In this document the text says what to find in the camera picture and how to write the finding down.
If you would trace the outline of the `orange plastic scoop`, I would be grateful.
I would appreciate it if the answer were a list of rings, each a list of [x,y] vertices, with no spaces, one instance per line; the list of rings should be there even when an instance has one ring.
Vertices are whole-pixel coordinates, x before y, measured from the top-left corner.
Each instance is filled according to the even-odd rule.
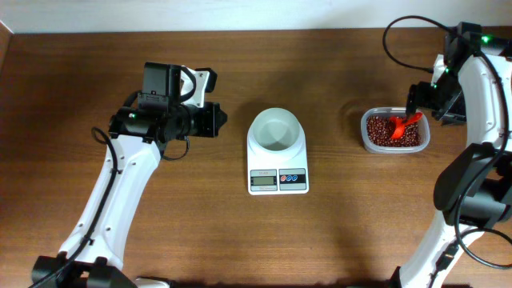
[[[394,132],[391,135],[393,140],[400,139],[406,130],[406,127],[418,122],[423,117],[423,113],[417,112],[409,120],[397,116],[390,117],[390,122],[394,124]]]

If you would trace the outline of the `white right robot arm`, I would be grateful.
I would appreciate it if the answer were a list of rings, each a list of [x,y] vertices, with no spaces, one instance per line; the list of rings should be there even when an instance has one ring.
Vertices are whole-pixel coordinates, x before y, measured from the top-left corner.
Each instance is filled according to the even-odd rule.
[[[434,220],[390,287],[440,287],[457,260],[508,270],[470,250],[485,233],[511,240],[494,225],[511,217],[511,41],[484,34],[478,24],[442,26],[444,51],[430,82],[410,87],[406,116],[430,110],[444,123],[466,124],[466,148],[434,187]]]

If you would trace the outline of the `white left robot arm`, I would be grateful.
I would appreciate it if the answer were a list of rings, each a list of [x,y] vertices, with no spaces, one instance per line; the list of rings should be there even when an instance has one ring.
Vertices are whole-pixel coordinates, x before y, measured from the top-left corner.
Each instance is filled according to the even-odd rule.
[[[173,287],[166,278],[124,275],[127,236],[146,184],[173,140],[215,138],[227,115],[205,95],[214,91],[211,68],[148,62],[143,84],[112,116],[107,132],[92,128],[106,146],[98,180],[77,225],[54,257],[40,256],[35,287]]]

